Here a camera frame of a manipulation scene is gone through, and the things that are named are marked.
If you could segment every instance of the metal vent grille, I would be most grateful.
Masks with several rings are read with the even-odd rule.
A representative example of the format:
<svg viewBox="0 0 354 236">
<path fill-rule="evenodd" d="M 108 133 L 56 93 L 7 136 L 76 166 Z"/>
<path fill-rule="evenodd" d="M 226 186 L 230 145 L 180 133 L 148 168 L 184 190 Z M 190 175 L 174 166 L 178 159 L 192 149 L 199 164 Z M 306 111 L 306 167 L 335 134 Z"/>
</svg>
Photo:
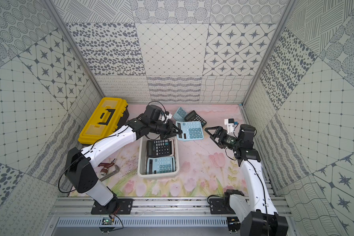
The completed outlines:
<svg viewBox="0 0 354 236">
<path fill-rule="evenodd" d="M 58 227 L 91 227 L 101 225 L 103 217 L 81 218 L 81 217 L 61 217 L 58 221 Z M 220 216 L 213 217 L 126 217 L 121 216 L 124 227 L 175 227 L 175 226 L 194 226 L 194 227 L 220 227 L 227 226 L 227 218 Z M 121 226 L 116 218 L 113 225 L 105 227 Z"/>
</svg>

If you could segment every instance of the black cable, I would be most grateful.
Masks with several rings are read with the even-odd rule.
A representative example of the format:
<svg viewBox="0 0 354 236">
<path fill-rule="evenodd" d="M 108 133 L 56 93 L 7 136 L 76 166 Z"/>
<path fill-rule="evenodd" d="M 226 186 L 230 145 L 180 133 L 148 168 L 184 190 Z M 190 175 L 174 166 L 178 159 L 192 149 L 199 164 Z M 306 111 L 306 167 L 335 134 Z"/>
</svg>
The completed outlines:
<svg viewBox="0 0 354 236">
<path fill-rule="evenodd" d="M 225 151 L 225 154 L 227 155 L 227 157 L 228 157 L 229 159 L 231 159 L 231 160 L 236 160 L 236 159 L 232 159 L 232 158 L 230 158 L 230 157 L 228 156 L 228 154 L 227 154 L 227 148 L 225 148 L 224 151 Z"/>
<path fill-rule="evenodd" d="M 268 236 L 269 236 L 269 217 L 268 217 L 268 207 L 266 206 L 266 195 L 265 195 L 265 187 L 264 187 L 264 184 L 262 183 L 262 180 L 260 178 L 260 176 L 258 175 L 254 165 L 249 161 L 249 160 L 246 160 L 247 162 L 249 162 L 249 164 L 252 165 L 254 171 L 255 171 L 255 174 L 257 175 L 258 179 L 260 180 L 261 182 L 261 185 L 262 185 L 262 190 L 264 191 L 264 201 L 265 201 L 265 211 L 266 211 L 266 224 L 267 224 L 267 228 L 268 228 Z"/>
<path fill-rule="evenodd" d="M 121 222 L 121 224 L 122 224 L 122 228 L 120 228 L 120 229 L 114 229 L 114 230 L 111 230 L 111 231 L 115 231 L 115 230 L 121 230 L 121 229 L 123 229 L 124 227 L 123 227 L 123 222 L 122 222 L 122 220 L 121 220 L 121 218 L 119 218 L 116 214 L 111 214 L 111 215 L 115 215 L 117 218 L 118 218 L 118 220 Z"/>
<path fill-rule="evenodd" d="M 158 139 L 160 137 L 160 135 L 158 135 L 157 136 L 157 138 L 155 138 L 155 139 L 150 139 L 150 140 L 156 140 L 156 139 Z"/>
<path fill-rule="evenodd" d="M 119 135 L 120 133 L 123 133 L 125 130 L 127 130 L 128 126 L 126 127 L 126 129 L 122 130 L 121 132 L 119 132 L 118 134 L 115 134 L 115 135 L 111 135 L 111 136 L 107 136 L 107 137 L 103 137 L 101 139 L 98 139 L 96 142 L 94 142 L 94 144 L 92 145 L 92 147 L 89 149 L 89 151 L 87 151 L 86 153 L 83 154 L 83 156 L 85 156 L 85 154 L 87 154 L 88 152 L 90 152 L 92 149 L 93 149 L 93 146 L 98 142 L 98 141 L 101 141 L 103 139 L 106 139 L 106 138 L 109 138 L 109 137 L 113 137 L 113 136 L 117 136 Z M 71 190 L 71 191 L 68 191 L 68 192 L 64 192 L 64 191 L 61 191 L 60 189 L 60 180 L 61 178 L 63 177 L 63 175 L 67 172 L 68 168 L 70 168 L 77 160 L 79 160 L 80 158 L 77 158 L 76 160 L 74 160 L 65 170 L 64 172 L 61 174 L 61 176 L 59 177 L 59 181 L 58 181 L 58 189 L 61 193 L 70 193 L 72 191 L 75 191 L 76 189 L 74 190 Z"/>
<path fill-rule="evenodd" d="M 207 203 L 208 203 L 208 204 L 210 204 L 210 202 L 208 201 L 208 199 L 209 199 L 210 197 L 221 197 L 221 196 L 218 196 L 218 195 L 210 195 L 210 196 L 208 196 L 208 197 L 207 197 Z"/>
<path fill-rule="evenodd" d="M 239 124 L 237 123 L 235 129 L 233 130 L 233 135 L 235 135 L 235 137 L 236 137 L 235 131 L 236 131 L 236 128 L 237 128 L 238 125 L 239 125 Z"/>
</svg>

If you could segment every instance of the painted flower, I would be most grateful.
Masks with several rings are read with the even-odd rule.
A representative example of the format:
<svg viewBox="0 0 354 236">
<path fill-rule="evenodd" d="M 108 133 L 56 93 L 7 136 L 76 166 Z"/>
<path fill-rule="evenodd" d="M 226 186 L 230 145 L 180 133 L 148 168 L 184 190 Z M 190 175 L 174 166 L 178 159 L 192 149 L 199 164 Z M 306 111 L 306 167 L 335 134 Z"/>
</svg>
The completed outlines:
<svg viewBox="0 0 354 236">
<path fill-rule="evenodd" d="M 197 181 L 193 178 L 189 178 L 187 182 L 184 183 L 186 191 L 191 192 L 196 187 Z"/>
<path fill-rule="evenodd" d="M 181 166 L 181 172 L 189 172 L 190 171 L 190 163 L 183 162 Z"/>
<path fill-rule="evenodd" d="M 156 184 L 153 188 L 152 188 L 152 194 L 153 195 L 157 195 L 160 191 L 160 187 L 158 184 Z"/>
<path fill-rule="evenodd" d="M 215 167 L 224 167 L 225 158 L 223 153 L 214 153 L 213 155 L 208 155 L 208 157 Z"/>
<path fill-rule="evenodd" d="M 218 188 L 218 182 L 216 182 L 216 179 L 210 179 L 208 182 L 209 189 L 210 191 L 215 191 Z"/>
<path fill-rule="evenodd" d="M 131 193 L 132 190 L 134 190 L 134 182 L 132 180 L 129 180 L 124 186 L 124 192 Z"/>
<path fill-rule="evenodd" d="M 177 197 L 180 194 L 181 185 L 179 183 L 174 183 L 171 185 L 170 193 L 172 196 Z"/>
<path fill-rule="evenodd" d="M 146 193 L 146 190 L 147 186 L 145 184 L 138 184 L 135 189 L 136 196 L 142 197 Z"/>
<path fill-rule="evenodd" d="M 227 189 L 233 189 L 232 185 L 227 185 L 223 188 L 223 193 L 225 193 L 227 191 Z"/>
</svg>

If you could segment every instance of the black mounting plate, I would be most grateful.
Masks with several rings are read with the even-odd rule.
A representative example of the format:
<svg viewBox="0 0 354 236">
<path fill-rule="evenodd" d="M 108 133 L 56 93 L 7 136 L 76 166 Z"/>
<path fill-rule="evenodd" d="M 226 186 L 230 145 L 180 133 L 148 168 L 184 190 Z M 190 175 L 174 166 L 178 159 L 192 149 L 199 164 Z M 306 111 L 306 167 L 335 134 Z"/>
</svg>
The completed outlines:
<svg viewBox="0 0 354 236">
<path fill-rule="evenodd" d="M 226 209 L 224 207 L 223 198 L 211 197 L 208 199 L 208 202 L 210 203 L 211 215 L 235 214 L 231 208 Z"/>
<path fill-rule="evenodd" d="M 117 215 L 129 215 L 132 208 L 132 198 L 121 198 L 118 199 L 114 197 L 108 204 L 101 206 L 97 201 L 94 201 L 92 215 L 109 215 L 117 212 Z"/>
</svg>

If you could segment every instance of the blue calculator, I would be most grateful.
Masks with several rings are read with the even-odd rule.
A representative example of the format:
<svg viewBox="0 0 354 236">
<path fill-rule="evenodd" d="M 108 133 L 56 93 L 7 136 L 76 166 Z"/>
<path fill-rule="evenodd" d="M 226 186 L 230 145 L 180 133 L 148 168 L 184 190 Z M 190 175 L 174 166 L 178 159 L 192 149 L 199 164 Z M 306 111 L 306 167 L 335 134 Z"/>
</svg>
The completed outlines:
<svg viewBox="0 0 354 236">
<path fill-rule="evenodd" d="M 202 124 L 199 121 L 176 122 L 177 127 L 182 130 L 182 134 L 177 135 L 177 139 L 181 141 L 201 140 L 204 139 Z"/>
<path fill-rule="evenodd" d="M 180 121 L 180 122 L 183 122 L 185 121 L 185 116 L 187 115 L 187 112 L 184 111 L 184 109 L 182 109 L 181 107 L 179 107 L 176 111 L 176 113 L 173 115 L 173 118 L 176 120 L 176 121 Z"/>
<path fill-rule="evenodd" d="M 176 171 L 174 156 L 163 158 L 148 158 L 147 174 L 161 174 Z"/>
</svg>

